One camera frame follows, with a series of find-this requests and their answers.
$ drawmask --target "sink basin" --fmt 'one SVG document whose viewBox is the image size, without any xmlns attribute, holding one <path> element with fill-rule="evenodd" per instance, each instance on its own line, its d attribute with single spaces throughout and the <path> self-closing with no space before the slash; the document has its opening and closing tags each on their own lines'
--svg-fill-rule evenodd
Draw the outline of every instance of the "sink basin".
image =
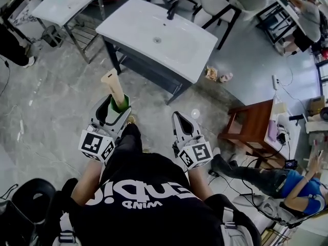
<svg viewBox="0 0 328 246">
<path fill-rule="evenodd" d="M 143 0 L 129 0 L 96 32 L 159 62 L 192 83 L 206 65 L 217 38 L 196 24 Z"/>
</svg>

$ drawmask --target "person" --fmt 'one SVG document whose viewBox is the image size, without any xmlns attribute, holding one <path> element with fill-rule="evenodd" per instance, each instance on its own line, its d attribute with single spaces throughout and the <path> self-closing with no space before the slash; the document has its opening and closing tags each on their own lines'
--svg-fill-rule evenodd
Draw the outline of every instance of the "person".
<svg viewBox="0 0 328 246">
<path fill-rule="evenodd" d="M 279 44 L 276 45 L 276 50 L 282 56 L 286 52 L 294 52 L 300 49 L 302 52 L 307 50 L 312 44 L 318 42 L 321 38 L 320 32 L 320 13 L 319 8 L 315 4 L 316 0 L 289 0 L 294 6 L 300 9 L 299 23 L 305 34 L 297 27 L 293 34 L 283 37 Z"/>
<path fill-rule="evenodd" d="M 54 219 L 70 204 L 70 222 L 82 246 L 223 246 L 222 207 L 233 209 L 234 216 L 239 214 L 254 238 L 253 245 L 260 246 L 254 224 L 224 195 L 213 194 L 203 168 L 188 171 L 189 183 L 182 168 L 170 159 L 143 153 L 136 124 L 127 125 L 115 145 L 102 174 L 103 164 L 90 160 L 71 198 L 65 203 L 53 199 L 56 202 L 52 202 L 45 221 L 43 245 L 52 245 L 60 233 L 59 221 Z"/>
<path fill-rule="evenodd" d="M 315 177 L 321 163 L 318 157 L 311 160 L 310 170 L 303 177 L 295 170 L 239 167 L 233 160 L 234 156 L 228 163 L 216 150 L 213 154 L 214 171 L 222 172 L 231 178 L 246 180 L 267 196 L 284 198 L 284 204 L 292 210 L 312 215 L 324 210 L 328 204 L 328 190 Z"/>
<path fill-rule="evenodd" d="M 27 68 L 34 64 L 35 58 L 25 55 L 25 48 L 19 45 L 16 37 L 0 24 L 0 55 L 13 61 L 15 64 Z"/>
</svg>

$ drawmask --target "cardboard box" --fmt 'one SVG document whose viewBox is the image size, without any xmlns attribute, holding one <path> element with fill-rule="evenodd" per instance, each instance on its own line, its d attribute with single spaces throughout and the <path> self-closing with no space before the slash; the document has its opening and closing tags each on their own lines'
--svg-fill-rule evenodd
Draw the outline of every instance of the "cardboard box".
<svg viewBox="0 0 328 246">
<path fill-rule="evenodd" d="M 325 103 L 326 103 L 326 99 L 324 96 L 312 98 L 310 100 L 310 108 L 309 108 L 310 116 L 319 114 L 321 109 L 325 107 Z"/>
</svg>

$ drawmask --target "blue shirt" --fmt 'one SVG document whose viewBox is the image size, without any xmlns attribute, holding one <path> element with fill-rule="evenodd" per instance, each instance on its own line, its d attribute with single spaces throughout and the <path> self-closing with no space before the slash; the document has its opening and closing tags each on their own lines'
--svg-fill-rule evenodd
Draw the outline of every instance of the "blue shirt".
<svg viewBox="0 0 328 246">
<path fill-rule="evenodd" d="M 303 179 L 304 177 L 300 175 L 297 171 L 291 170 L 286 178 L 286 182 L 281 189 L 281 194 L 283 198 L 286 198 L 292 189 Z M 317 213 L 318 211 L 323 210 L 325 207 L 324 197 L 320 191 L 320 180 L 318 178 L 312 178 L 309 183 L 307 183 L 301 192 L 298 194 L 298 197 L 307 197 L 309 198 L 309 204 L 306 209 L 303 211 L 308 215 Z"/>
</svg>

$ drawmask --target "gray shirt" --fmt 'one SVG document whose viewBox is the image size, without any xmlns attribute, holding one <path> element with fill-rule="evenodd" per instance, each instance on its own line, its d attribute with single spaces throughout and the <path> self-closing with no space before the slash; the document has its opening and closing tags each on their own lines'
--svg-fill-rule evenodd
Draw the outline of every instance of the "gray shirt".
<svg viewBox="0 0 328 246">
<path fill-rule="evenodd" d="M 308 1 L 303 1 L 301 14 L 299 15 L 299 23 L 304 29 L 306 36 L 313 42 L 318 42 L 320 33 L 320 14 L 319 8 Z"/>
</svg>

